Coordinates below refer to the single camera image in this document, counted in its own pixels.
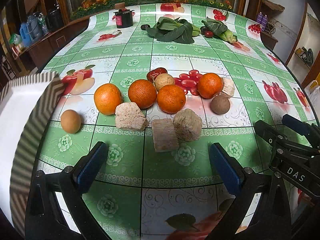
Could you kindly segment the speckled pink sponge block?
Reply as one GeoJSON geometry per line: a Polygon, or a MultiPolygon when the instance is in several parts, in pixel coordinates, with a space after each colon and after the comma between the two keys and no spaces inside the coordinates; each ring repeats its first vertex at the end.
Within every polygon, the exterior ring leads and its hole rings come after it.
{"type": "Polygon", "coordinates": [[[124,102],[116,107],[115,123],[118,129],[143,131],[149,122],[135,102],[124,102]]]}

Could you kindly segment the tan round longan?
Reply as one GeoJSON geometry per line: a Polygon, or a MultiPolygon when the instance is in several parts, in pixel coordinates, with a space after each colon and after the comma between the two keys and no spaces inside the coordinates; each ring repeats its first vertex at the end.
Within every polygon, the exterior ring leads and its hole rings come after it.
{"type": "Polygon", "coordinates": [[[166,85],[174,85],[174,84],[175,84],[175,79],[167,73],[159,74],[155,79],[155,87],[157,91],[160,91],[160,89],[166,85]]]}

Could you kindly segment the dark brown round fruit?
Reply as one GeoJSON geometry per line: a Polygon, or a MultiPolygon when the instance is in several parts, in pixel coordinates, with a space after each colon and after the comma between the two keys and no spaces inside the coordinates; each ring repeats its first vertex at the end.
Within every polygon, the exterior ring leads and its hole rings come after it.
{"type": "Polygon", "coordinates": [[[231,107],[230,101],[228,98],[223,95],[217,95],[210,102],[210,109],[212,112],[218,115],[226,114],[231,107]]]}

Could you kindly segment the blue water jug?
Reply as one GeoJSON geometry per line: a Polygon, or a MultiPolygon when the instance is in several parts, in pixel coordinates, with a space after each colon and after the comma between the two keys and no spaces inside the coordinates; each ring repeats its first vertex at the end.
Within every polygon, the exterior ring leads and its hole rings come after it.
{"type": "Polygon", "coordinates": [[[29,31],[27,29],[27,24],[25,22],[21,23],[20,26],[20,36],[22,38],[22,43],[25,48],[28,48],[32,45],[29,31]]]}

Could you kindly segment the purple bottles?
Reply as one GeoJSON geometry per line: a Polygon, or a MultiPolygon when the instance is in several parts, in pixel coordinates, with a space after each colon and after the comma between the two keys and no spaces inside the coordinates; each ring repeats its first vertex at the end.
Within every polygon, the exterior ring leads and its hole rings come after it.
{"type": "Polygon", "coordinates": [[[264,31],[266,28],[266,25],[268,23],[268,18],[267,15],[264,15],[262,12],[259,12],[257,14],[257,19],[256,22],[258,22],[259,24],[261,24],[261,30],[264,31]]]}

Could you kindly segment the white striped-rim tray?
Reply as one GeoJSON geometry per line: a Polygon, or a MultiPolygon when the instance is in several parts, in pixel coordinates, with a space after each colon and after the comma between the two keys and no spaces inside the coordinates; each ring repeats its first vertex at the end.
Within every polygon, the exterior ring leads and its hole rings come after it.
{"type": "Polygon", "coordinates": [[[1,90],[1,210],[22,237],[36,155],[64,90],[57,72],[15,78],[1,90]]]}

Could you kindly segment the grey-blue thermos jug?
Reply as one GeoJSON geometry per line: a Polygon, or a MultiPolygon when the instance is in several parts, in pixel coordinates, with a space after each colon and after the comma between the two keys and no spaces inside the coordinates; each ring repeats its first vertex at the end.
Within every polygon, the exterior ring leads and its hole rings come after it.
{"type": "Polygon", "coordinates": [[[29,34],[31,41],[34,43],[43,36],[42,29],[38,23],[37,17],[29,15],[27,18],[27,34],[29,34]]]}

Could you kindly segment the beige rectangular block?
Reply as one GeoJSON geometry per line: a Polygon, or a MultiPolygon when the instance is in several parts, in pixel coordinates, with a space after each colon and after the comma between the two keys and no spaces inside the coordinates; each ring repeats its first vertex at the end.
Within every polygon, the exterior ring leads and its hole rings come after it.
{"type": "Polygon", "coordinates": [[[151,123],[155,152],[170,152],[179,148],[178,138],[171,119],[156,119],[151,123]]]}

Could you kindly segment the green leafy vegetable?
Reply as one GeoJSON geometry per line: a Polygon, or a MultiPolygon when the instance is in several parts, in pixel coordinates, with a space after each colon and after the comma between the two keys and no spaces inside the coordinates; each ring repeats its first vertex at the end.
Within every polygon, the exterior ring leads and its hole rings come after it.
{"type": "Polygon", "coordinates": [[[194,43],[194,37],[201,34],[201,29],[185,19],[160,17],[153,27],[146,26],[147,34],[159,42],[194,43]]]}

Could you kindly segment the green bok choy right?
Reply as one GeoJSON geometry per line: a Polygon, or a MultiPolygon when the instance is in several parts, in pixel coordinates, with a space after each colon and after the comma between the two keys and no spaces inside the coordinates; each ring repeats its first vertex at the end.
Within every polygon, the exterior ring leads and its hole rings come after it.
{"type": "Polygon", "coordinates": [[[222,39],[223,41],[230,44],[238,41],[237,36],[234,35],[223,22],[211,18],[207,18],[201,22],[209,31],[213,32],[214,36],[222,39]]]}

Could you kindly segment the green snack bag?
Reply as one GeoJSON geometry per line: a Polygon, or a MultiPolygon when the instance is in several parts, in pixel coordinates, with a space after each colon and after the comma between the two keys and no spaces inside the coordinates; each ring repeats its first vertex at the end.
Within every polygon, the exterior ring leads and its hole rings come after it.
{"type": "Polygon", "coordinates": [[[10,44],[13,44],[14,46],[16,46],[19,50],[23,50],[24,49],[24,45],[23,45],[23,41],[20,35],[13,33],[10,37],[9,40],[10,44]]]}

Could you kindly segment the black pink-label jar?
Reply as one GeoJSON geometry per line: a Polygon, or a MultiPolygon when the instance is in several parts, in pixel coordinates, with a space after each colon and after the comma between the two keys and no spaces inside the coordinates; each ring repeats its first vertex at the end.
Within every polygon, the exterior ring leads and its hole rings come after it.
{"type": "Polygon", "coordinates": [[[133,10],[119,9],[114,13],[117,28],[128,28],[133,26],[133,10]]]}

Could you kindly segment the red cherry tomato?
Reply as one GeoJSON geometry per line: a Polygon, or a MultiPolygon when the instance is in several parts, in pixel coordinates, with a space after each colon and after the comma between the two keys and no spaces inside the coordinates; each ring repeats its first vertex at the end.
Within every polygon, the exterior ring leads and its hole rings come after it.
{"type": "Polygon", "coordinates": [[[214,37],[214,33],[212,31],[207,30],[207,31],[204,32],[204,36],[206,38],[213,38],[214,37]]]}

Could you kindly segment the orange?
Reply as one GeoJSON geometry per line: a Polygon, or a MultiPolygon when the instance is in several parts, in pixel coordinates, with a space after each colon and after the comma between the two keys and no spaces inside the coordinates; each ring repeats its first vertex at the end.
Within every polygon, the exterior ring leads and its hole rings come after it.
{"type": "Polygon", "coordinates": [[[177,113],[184,107],[185,102],[185,92],[177,85],[166,85],[157,94],[157,104],[165,113],[177,113]]]}
{"type": "Polygon", "coordinates": [[[202,75],[197,84],[197,91],[205,99],[211,99],[223,89],[223,81],[215,73],[202,75]]]}
{"type": "Polygon", "coordinates": [[[130,101],[135,102],[140,109],[147,109],[156,101],[157,90],[150,81],[139,79],[130,85],[128,97],[130,101]]]}
{"type": "Polygon", "coordinates": [[[123,103],[123,97],[116,85],[106,83],[95,91],[94,103],[101,114],[113,115],[116,107],[123,103]]]}

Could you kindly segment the red jujube date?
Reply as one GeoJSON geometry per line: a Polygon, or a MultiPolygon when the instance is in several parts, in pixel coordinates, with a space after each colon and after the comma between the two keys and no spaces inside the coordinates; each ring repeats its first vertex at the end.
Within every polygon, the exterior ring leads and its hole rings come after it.
{"type": "Polygon", "coordinates": [[[148,81],[154,83],[156,77],[159,76],[160,74],[167,74],[167,70],[162,67],[156,68],[148,72],[148,74],[146,75],[146,78],[148,81]]]}

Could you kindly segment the dark small fruit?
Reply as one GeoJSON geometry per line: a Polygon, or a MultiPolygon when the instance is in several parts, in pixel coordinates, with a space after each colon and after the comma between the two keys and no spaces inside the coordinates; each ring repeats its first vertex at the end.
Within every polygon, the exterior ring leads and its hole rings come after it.
{"type": "Polygon", "coordinates": [[[149,27],[150,27],[149,24],[143,24],[143,25],[140,26],[140,28],[141,28],[142,30],[146,30],[146,29],[149,28],[149,27]]]}

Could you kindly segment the pale ridged block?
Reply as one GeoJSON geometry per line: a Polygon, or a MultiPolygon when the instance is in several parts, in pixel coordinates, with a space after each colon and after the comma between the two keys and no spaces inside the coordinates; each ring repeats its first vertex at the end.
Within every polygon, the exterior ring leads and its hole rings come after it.
{"type": "Polygon", "coordinates": [[[223,77],[222,81],[223,81],[223,88],[221,90],[221,95],[223,95],[225,98],[232,98],[235,92],[235,85],[233,80],[223,77]]]}

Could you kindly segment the beige ridged round block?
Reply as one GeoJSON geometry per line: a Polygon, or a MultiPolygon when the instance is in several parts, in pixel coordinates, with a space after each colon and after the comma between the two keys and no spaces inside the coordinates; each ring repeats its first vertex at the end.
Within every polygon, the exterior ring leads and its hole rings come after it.
{"type": "Polygon", "coordinates": [[[178,139],[188,142],[199,140],[202,119],[193,110],[186,108],[178,111],[172,122],[178,139]]]}

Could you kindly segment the wooden cabinet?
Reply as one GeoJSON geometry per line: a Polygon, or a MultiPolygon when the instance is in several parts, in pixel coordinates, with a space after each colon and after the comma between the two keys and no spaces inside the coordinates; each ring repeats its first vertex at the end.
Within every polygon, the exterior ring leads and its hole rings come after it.
{"type": "Polygon", "coordinates": [[[44,67],[62,48],[80,35],[89,25],[89,18],[78,19],[63,28],[47,34],[41,40],[14,56],[16,63],[21,63],[26,70],[44,67]]]}

